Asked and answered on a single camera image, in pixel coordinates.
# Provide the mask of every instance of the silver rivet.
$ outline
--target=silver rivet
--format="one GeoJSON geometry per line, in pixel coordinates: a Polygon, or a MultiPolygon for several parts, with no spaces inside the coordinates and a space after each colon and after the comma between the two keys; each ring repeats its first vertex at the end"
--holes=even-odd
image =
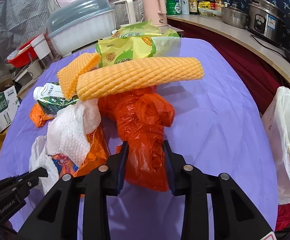
{"type": "Polygon", "coordinates": [[[186,171],[192,171],[194,168],[192,165],[186,164],[186,165],[184,165],[183,169],[186,171]]]}
{"type": "Polygon", "coordinates": [[[222,174],[221,174],[221,178],[222,178],[223,180],[228,180],[228,179],[229,179],[229,175],[228,175],[227,173],[222,173],[222,174]]]}
{"type": "Polygon", "coordinates": [[[69,181],[72,178],[70,174],[65,174],[62,176],[63,181],[69,181]]]}
{"type": "Polygon", "coordinates": [[[100,172],[105,172],[105,171],[108,170],[108,167],[107,167],[106,165],[102,165],[102,166],[99,166],[99,167],[98,167],[98,170],[99,170],[100,172]]]}

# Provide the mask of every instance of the kettle handle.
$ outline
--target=kettle handle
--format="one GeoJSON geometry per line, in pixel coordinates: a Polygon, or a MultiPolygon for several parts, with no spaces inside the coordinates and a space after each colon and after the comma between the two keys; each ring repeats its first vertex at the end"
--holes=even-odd
{"type": "Polygon", "coordinates": [[[166,12],[166,4],[165,4],[165,0],[157,0],[158,2],[158,11],[157,13],[159,14],[165,14],[166,12]]]}
{"type": "Polygon", "coordinates": [[[134,10],[133,0],[126,0],[125,4],[126,4],[126,9],[127,9],[128,21],[130,24],[135,24],[136,15],[135,15],[135,10],[134,10]]]}

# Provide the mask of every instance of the trash can with plastic bag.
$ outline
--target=trash can with plastic bag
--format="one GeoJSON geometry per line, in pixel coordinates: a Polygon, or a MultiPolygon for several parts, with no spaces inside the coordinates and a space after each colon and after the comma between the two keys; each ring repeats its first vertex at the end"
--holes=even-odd
{"type": "Polygon", "coordinates": [[[278,204],[290,203],[290,90],[279,87],[262,117],[272,149],[278,183],[278,204]]]}

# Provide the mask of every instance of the rice cooker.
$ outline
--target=rice cooker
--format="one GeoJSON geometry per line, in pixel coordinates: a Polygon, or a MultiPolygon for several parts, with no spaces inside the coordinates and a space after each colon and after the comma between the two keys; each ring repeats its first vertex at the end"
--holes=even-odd
{"type": "Polygon", "coordinates": [[[275,45],[281,45],[285,31],[283,12],[266,0],[251,0],[248,29],[251,33],[275,45]]]}

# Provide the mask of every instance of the red basket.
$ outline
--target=red basket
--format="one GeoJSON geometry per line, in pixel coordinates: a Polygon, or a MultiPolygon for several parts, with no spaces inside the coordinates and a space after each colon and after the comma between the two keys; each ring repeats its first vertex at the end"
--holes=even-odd
{"type": "MultiPolygon", "coordinates": [[[[25,48],[27,45],[30,44],[30,42],[33,40],[27,41],[24,45],[19,47],[19,50],[25,48]]],[[[30,63],[30,58],[28,54],[30,53],[30,56],[32,57],[32,60],[34,61],[37,58],[37,54],[34,51],[34,48],[32,46],[28,47],[28,49],[24,50],[21,54],[17,55],[11,60],[8,60],[7,63],[11,63],[16,68],[21,68],[25,66],[26,64],[30,63]]]]}

